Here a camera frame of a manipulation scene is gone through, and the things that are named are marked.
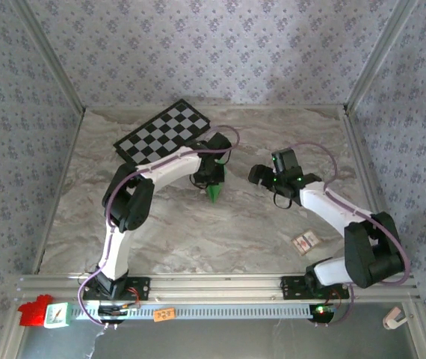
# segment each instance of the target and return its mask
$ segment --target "wallpaper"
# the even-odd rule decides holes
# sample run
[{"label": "wallpaper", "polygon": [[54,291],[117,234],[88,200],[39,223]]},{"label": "wallpaper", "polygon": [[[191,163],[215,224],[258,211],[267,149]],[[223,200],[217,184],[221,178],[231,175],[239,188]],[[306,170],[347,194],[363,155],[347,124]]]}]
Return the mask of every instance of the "wallpaper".
[{"label": "wallpaper", "polygon": [[356,120],[426,306],[426,1],[408,19]]},{"label": "wallpaper", "polygon": [[346,102],[396,0],[30,0],[86,106]]},{"label": "wallpaper", "polygon": [[32,269],[77,124],[19,18],[0,0],[0,329],[12,276]]}]

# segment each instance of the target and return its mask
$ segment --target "white clip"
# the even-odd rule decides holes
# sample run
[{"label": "white clip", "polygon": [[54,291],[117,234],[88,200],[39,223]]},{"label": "white clip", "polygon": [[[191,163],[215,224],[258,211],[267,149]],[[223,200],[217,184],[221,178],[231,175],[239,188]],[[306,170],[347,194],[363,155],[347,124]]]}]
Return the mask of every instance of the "white clip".
[{"label": "white clip", "polygon": [[387,313],[387,316],[385,316],[383,319],[384,328],[387,330],[396,329],[407,322],[406,316],[400,321],[397,320],[401,313],[402,312],[398,307],[392,308],[391,311]]}]

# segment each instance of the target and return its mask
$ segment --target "wall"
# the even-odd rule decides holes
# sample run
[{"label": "wall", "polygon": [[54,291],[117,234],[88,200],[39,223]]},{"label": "wall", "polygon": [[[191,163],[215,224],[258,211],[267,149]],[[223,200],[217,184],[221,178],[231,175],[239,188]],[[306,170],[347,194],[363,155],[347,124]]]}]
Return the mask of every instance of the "wall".
[{"label": "wall", "polygon": [[12,276],[32,268],[78,121],[0,0],[0,328]]},{"label": "wall", "polygon": [[426,1],[407,20],[356,120],[426,306]]},{"label": "wall", "polygon": [[86,106],[346,102],[396,0],[31,0]]}]

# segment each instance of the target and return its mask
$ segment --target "black and white checkerboard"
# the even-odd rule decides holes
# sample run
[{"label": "black and white checkerboard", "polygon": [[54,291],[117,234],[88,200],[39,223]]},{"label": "black and white checkerboard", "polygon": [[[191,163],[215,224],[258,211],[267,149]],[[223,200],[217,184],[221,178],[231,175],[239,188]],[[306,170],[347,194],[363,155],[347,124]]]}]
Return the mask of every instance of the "black and white checkerboard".
[{"label": "black and white checkerboard", "polygon": [[145,165],[178,150],[210,128],[210,120],[183,99],[114,144],[127,162]]}]

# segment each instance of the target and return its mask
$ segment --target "marble surface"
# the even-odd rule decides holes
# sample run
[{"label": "marble surface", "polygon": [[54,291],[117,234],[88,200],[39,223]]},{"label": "marble surface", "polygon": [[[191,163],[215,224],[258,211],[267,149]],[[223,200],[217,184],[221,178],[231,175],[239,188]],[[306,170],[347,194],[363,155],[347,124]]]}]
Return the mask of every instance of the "marble surface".
[{"label": "marble surface", "polygon": [[[160,112],[87,111],[81,126],[41,273],[90,271],[105,240],[101,199],[123,160],[112,144]],[[334,116],[305,109],[200,108],[212,125],[226,123],[241,134],[227,165],[226,182],[216,203],[182,178],[155,194],[149,218],[131,236],[131,273],[303,271],[317,260],[340,255],[341,236],[307,209],[278,209],[273,195],[247,181],[255,164],[271,164],[271,152],[298,141],[316,141],[335,154],[340,178],[332,188],[365,207],[354,162]],[[233,134],[226,134],[233,139]],[[332,165],[321,150],[297,149],[305,173],[326,179]],[[291,240],[313,230],[322,243],[304,256]]]}]

